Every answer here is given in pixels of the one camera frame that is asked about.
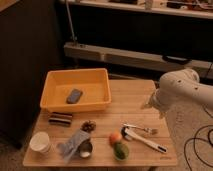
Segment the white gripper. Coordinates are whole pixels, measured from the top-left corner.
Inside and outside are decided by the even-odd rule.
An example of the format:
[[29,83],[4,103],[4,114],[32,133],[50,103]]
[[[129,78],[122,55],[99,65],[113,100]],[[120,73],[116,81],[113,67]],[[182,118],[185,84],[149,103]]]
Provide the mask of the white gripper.
[[151,107],[157,109],[159,111],[159,117],[164,118],[165,113],[167,111],[167,106],[165,103],[160,99],[161,93],[159,90],[155,90],[150,99],[149,102],[145,102],[141,105],[141,109],[149,109]]

